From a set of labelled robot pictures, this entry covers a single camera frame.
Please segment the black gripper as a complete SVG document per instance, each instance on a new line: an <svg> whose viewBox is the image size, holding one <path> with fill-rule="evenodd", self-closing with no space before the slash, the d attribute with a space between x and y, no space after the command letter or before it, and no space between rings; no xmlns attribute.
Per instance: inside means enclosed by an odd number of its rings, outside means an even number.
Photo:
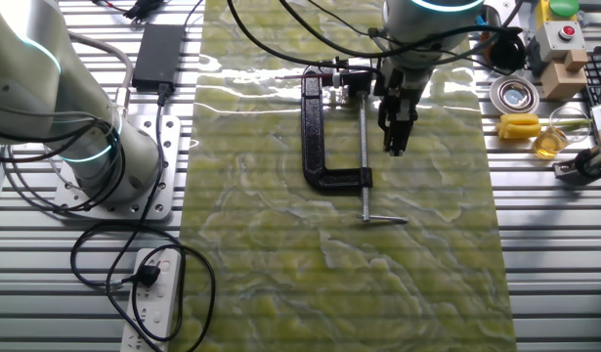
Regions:
<svg viewBox="0 0 601 352"><path fill-rule="evenodd" d="M407 148L414 122L418 119L416 106L428 83L428 69L397 66L391 59L379 61L378 77L374 95L381 98L378 110L378 126L383 131L383 150L401 156ZM391 124L397 116L394 137Z"/></svg>

